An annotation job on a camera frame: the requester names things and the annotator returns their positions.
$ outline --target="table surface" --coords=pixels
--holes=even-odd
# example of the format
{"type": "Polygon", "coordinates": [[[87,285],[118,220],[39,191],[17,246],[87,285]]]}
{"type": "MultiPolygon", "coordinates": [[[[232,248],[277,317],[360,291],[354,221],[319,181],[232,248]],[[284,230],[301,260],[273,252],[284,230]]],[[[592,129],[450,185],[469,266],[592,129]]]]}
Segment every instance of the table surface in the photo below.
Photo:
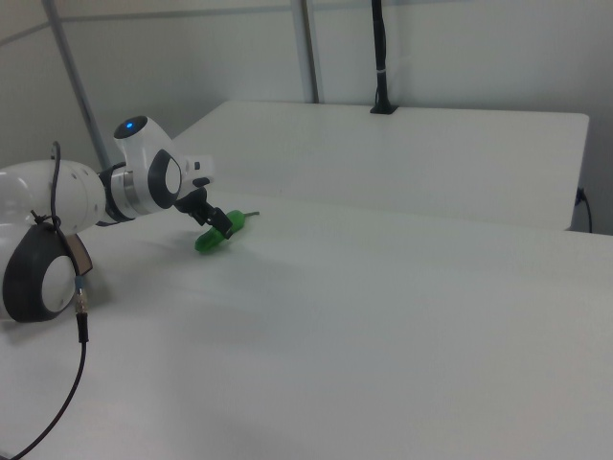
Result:
{"type": "MultiPolygon", "coordinates": [[[[261,211],[210,255],[174,210],[81,235],[88,361],[29,458],[610,456],[609,237],[210,197],[261,211]]],[[[0,325],[4,452],[63,402],[74,323],[0,325]]]]}
{"type": "Polygon", "coordinates": [[[585,115],[229,102],[175,139],[218,190],[539,228],[571,224],[585,115]]]}

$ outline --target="connector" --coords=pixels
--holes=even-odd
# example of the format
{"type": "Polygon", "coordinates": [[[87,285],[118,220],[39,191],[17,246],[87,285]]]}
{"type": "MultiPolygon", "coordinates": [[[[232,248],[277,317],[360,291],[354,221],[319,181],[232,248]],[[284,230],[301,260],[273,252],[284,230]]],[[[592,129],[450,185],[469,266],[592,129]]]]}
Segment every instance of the connector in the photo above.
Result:
{"type": "Polygon", "coordinates": [[[83,285],[83,277],[75,277],[75,312],[77,314],[77,326],[79,327],[79,343],[89,341],[87,330],[87,294],[83,285]]]}

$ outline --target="white wall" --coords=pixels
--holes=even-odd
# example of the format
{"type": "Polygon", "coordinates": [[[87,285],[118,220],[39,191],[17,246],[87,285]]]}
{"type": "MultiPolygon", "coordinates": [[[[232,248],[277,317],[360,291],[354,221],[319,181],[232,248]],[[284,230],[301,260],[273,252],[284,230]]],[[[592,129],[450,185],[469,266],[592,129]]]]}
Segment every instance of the white wall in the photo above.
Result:
{"type": "Polygon", "coordinates": [[[36,0],[0,1],[0,168],[63,157],[95,169],[94,152],[47,16],[36,0]]]}
{"type": "Polygon", "coordinates": [[[130,116],[175,136],[227,100],[312,97],[289,0],[59,0],[57,9],[112,162],[122,160],[113,131],[130,116]]]}
{"type": "MultiPolygon", "coordinates": [[[[312,0],[325,103],[373,103],[370,3],[312,0]]],[[[589,115],[580,182],[595,231],[613,234],[613,2],[397,0],[384,17],[395,103],[589,115]]],[[[585,220],[581,206],[574,227],[585,220]]]]}

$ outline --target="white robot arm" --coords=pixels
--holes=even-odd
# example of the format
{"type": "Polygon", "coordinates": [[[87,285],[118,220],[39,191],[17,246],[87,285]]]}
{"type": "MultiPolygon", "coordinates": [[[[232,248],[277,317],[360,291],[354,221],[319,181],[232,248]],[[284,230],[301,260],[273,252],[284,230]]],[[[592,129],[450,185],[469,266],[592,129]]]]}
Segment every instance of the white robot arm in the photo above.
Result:
{"type": "MultiPolygon", "coordinates": [[[[124,163],[96,174],[80,163],[60,162],[56,207],[64,235],[174,205],[230,238],[232,222],[207,202],[204,186],[213,173],[210,156],[178,152],[148,117],[126,120],[114,136],[124,163]]],[[[43,160],[0,170],[0,320],[50,320],[72,299],[75,269],[53,225],[38,217],[51,213],[54,168],[54,161],[43,160]]]]}

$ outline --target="black cable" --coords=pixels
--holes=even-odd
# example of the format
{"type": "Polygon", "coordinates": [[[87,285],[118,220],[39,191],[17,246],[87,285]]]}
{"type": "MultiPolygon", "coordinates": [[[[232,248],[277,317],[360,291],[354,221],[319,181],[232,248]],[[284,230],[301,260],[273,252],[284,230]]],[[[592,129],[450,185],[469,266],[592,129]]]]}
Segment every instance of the black cable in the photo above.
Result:
{"type": "Polygon", "coordinates": [[[64,232],[62,232],[59,228],[59,226],[61,225],[61,219],[57,216],[56,212],[57,179],[59,178],[59,162],[61,161],[61,148],[59,146],[58,141],[54,141],[54,158],[56,160],[56,168],[54,169],[54,179],[51,183],[51,221],[54,225],[57,235],[59,236],[59,240],[61,241],[62,246],[64,246],[64,251],[66,251],[66,254],[70,258],[70,262],[72,262],[73,264],[75,273],[79,273],[79,265],[77,264],[77,259],[75,258],[75,254],[73,254],[73,250],[70,248],[70,244],[68,244],[68,241],[64,236],[64,232]]]}
{"type": "Polygon", "coordinates": [[[583,192],[583,201],[585,201],[585,207],[587,208],[587,220],[590,225],[590,233],[593,233],[592,232],[592,210],[590,209],[590,202],[587,200],[587,196],[585,195],[585,192],[583,192]]]}
{"type": "MultiPolygon", "coordinates": [[[[24,448],[21,452],[19,452],[14,457],[12,457],[11,460],[19,460],[20,458],[23,458],[25,455],[30,453],[30,451],[34,449],[36,446],[38,446],[38,444],[43,439],[45,439],[45,437],[49,434],[49,432],[52,429],[54,429],[57,422],[59,422],[59,419],[61,419],[62,415],[64,415],[64,412],[68,408],[70,401],[75,396],[75,392],[77,391],[77,388],[79,387],[80,378],[83,375],[83,369],[85,367],[85,357],[87,355],[87,342],[89,341],[88,333],[87,333],[86,299],[84,297],[84,291],[82,288],[82,279],[79,276],[79,265],[77,264],[77,259],[75,257],[75,254],[73,253],[73,250],[70,247],[70,244],[68,244],[68,241],[66,240],[64,233],[59,228],[59,226],[61,225],[61,219],[57,216],[57,210],[56,210],[57,179],[59,178],[59,163],[61,161],[61,149],[59,147],[58,142],[54,142],[53,158],[56,160],[56,167],[54,169],[54,178],[51,184],[51,220],[53,222],[54,229],[57,233],[57,236],[59,237],[61,244],[64,247],[64,250],[66,251],[66,254],[70,258],[70,261],[73,264],[73,268],[75,269],[75,274],[77,275],[77,278],[75,280],[76,291],[77,291],[77,325],[79,327],[79,342],[81,345],[79,369],[77,371],[77,376],[75,377],[75,381],[73,382],[73,386],[70,389],[70,393],[68,393],[68,397],[66,398],[66,401],[64,401],[64,404],[62,405],[61,409],[58,411],[54,419],[29,446],[24,448]]],[[[48,219],[48,217],[46,216],[43,216],[43,217],[37,216],[34,211],[32,211],[32,214],[34,215],[34,220],[36,221],[36,223],[40,223],[41,221],[48,219]]]]}
{"type": "Polygon", "coordinates": [[[59,422],[59,419],[61,419],[61,416],[64,415],[64,412],[66,411],[66,408],[68,407],[68,404],[70,404],[70,401],[73,399],[73,396],[75,396],[75,392],[77,391],[77,387],[79,386],[80,377],[83,375],[83,368],[85,367],[86,354],[87,354],[87,343],[83,342],[80,344],[79,370],[77,371],[77,376],[75,377],[75,382],[73,383],[73,387],[70,389],[70,393],[68,393],[68,398],[66,398],[66,401],[64,402],[63,406],[61,407],[57,415],[54,417],[54,419],[51,421],[49,426],[47,426],[45,430],[42,433],[40,433],[40,436],[38,436],[29,446],[27,446],[21,452],[15,455],[13,458],[11,458],[11,460],[19,460],[20,458],[23,458],[25,455],[30,453],[30,451],[34,449],[36,446],[38,446],[38,443],[40,443],[45,438],[45,436],[47,436],[49,432],[52,429],[54,429],[54,426],[56,426],[57,422],[59,422]]]}
{"type": "Polygon", "coordinates": [[[590,233],[594,233],[592,231],[592,209],[590,208],[590,202],[587,200],[585,190],[578,188],[577,195],[575,196],[575,206],[578,206],[582,201],[585,201],[585,207],[587,208],[587,221],[589,223],[590,233]]]}

